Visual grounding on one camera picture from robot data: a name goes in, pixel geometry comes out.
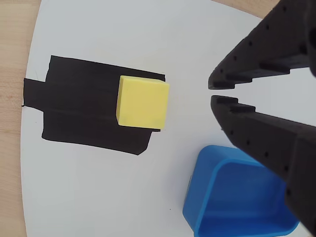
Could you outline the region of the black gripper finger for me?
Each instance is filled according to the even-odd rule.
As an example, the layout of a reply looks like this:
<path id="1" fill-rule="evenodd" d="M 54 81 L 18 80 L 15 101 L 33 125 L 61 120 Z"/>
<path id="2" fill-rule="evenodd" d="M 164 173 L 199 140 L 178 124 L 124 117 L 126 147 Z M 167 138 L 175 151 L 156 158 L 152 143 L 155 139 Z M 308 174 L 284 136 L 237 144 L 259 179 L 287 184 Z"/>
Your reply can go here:
<path id="1" fill-rule="evenodd" d="M 316 234 L 316 128 L 213 95 L 211 109 L 233 145 L 286 182 L 285 203 Z"/>
<path id="2" fill-rule="evenodd" d="M 316 2 L 281 0 L 214 69 L 209 89 L 310 68 L 316 73 Z"/>

